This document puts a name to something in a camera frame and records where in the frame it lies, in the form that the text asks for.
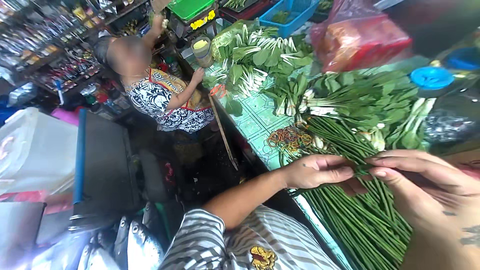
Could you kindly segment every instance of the apron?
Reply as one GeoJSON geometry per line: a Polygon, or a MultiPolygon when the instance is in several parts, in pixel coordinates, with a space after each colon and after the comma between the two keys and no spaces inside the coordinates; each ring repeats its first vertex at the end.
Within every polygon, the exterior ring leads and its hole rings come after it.
{"type": "MultiPolygon", "coordinates": [[[[178,95],[187,87],[187,84],[180,78],[167,74],[159,69],[153,68],[150,68],[149,70],[148,81],[163,86],[175,95],[178,95]]],[[[210,104],[210,102],[202,98],[202,94],[200,93],[200,91],[195,89],[193,91],[192,97],[190,97],[190,99],[180,108],[191,111],[202,111],[207,110],[211,107],[212,105],[210,104]]],[[[170,115],[173,111],[174,110],[165,112],[166,116],[170,115]]]]}

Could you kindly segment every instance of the colorful rubber bands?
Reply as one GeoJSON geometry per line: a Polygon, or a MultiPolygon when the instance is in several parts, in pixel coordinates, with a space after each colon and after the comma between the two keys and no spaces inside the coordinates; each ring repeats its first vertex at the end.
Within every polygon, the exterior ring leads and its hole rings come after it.
{"type": "Polygon", "coordinates": [[[300,129],[288,126],[273,131],[266,143],[270,147],[278,147],[281,151],[293,153],[311,144],[312,137],[300,129]]]}

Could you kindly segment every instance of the blue pole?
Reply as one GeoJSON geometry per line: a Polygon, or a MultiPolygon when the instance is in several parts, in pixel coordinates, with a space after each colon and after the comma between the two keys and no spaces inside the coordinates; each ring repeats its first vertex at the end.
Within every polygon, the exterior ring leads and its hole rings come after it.
{"type": "Polygon", "coordinates": [[[75,163],[75,190],[73,192],[73,203],[81,202],[84,192],[85,174],[85,128],[87,110],[80,109],[78,114],[78,136],[77,136],[77,159],[75,163]]]}

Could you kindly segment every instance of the striped shirt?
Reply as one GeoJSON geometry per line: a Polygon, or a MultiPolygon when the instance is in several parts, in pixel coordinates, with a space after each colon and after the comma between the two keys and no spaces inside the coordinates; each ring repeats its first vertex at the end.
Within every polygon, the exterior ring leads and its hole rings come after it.
{"type": "Polygon", "coordinates": [[[312,233],[295,219],[265,206],[225,232],[219,217],[202,209],[185,214],[161,270],[339,270],[312,233]]]}

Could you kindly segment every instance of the pink container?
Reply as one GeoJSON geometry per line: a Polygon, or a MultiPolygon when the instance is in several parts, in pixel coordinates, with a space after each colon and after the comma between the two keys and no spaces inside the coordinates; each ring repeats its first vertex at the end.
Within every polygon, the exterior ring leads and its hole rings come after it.
{"type": "Polygon", "coordinates": [[[76,114],[74,111],[66,111],[61,108],[56,108],[53,110],[51,116],[78,126],[78,114],[76,114]]]}

